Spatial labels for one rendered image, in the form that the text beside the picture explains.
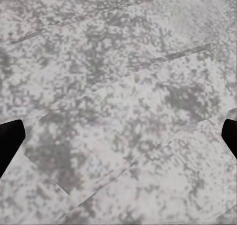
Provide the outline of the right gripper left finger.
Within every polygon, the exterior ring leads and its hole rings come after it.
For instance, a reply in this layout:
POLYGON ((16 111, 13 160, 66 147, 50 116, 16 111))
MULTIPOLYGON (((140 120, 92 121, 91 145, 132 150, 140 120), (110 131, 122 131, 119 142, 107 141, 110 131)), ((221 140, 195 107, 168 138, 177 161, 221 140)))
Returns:
POLYGON ((21 119, 0 125, 0 179, 26 138, 21 119))

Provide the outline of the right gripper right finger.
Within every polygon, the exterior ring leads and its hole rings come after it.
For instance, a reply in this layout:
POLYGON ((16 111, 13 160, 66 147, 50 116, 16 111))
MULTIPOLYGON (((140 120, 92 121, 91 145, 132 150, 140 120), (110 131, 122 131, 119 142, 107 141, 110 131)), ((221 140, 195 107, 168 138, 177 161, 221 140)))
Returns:
POLYGON ((222 128, 222 138, 237 158, 237 121, 226 119, 222 128))

